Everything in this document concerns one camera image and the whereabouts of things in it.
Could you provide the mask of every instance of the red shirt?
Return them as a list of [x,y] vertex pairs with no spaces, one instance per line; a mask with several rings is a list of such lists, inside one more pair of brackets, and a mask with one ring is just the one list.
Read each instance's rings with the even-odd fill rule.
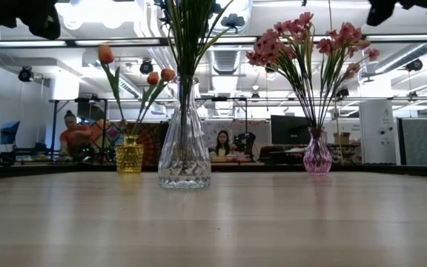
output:
[[[88,131],[88,125],[77,125],[77,129],[75,131]],[[70,135],[73,131],[65,130],[60,134],[60,143],[66,142],[68,146],[69,154],[75,152],[76,146],[83,142],[90,142],[90,137],[82,136],[82,135]]]

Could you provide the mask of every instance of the glass vase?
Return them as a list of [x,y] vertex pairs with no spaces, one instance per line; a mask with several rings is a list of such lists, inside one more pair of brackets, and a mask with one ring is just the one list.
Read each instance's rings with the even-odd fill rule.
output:
[[125,134],[124,144],[116,147],[116,170],[119,173],[141,172],[145,147],[136,144],[137,139],[137,135]]
[[324,176],[332,166],[332,155],[322,140],[322,129],[309,128],[311,141],[304,154],[304,167],[313,176]]
[[176,79],[178,101],[159,160],[159,185],[169,189],[210,186],[211,162],[195,103],[192,78]]

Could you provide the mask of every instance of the yellow glass vase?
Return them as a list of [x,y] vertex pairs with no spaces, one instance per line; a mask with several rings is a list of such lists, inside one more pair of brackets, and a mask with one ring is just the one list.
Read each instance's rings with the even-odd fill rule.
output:
[[145,147],[136,144],[137,135],[125,135],[124,139],[124,145],[116,147],[116,170],[119,173],[140,173]]

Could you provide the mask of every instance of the pink flower bouquet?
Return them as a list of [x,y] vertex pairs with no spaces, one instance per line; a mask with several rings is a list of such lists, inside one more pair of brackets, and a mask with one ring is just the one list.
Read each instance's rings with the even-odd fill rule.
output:
[[[368,48],[370,42],[363,40],[360,28],[345,22],[339,32],[328,31],[327,38],[319,41],[316,49],[322,54],[322,62],[318,69],[313,69],[313,17],[313,14],[306,12],[294,21],[278,22],[274,29],[267,30],[255,43],[254,52],[248,53],[247,57],[250,64],[263,66],[283,75],[291,83],[309,126],[322,129],[337,88],[359,72],[364,60],[376,60],[380,52]],[[345,62],[356,52],[365,49],[365,58],[351,63],[342,72]],[[314,90],[312,76],[316,72],[320,72],[320,88]]]

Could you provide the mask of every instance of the desk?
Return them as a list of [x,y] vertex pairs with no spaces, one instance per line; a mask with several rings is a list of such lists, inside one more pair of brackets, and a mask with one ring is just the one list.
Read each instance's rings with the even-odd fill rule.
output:
[[0,266],[427,266],[427,177],[157,174],[0,179]]

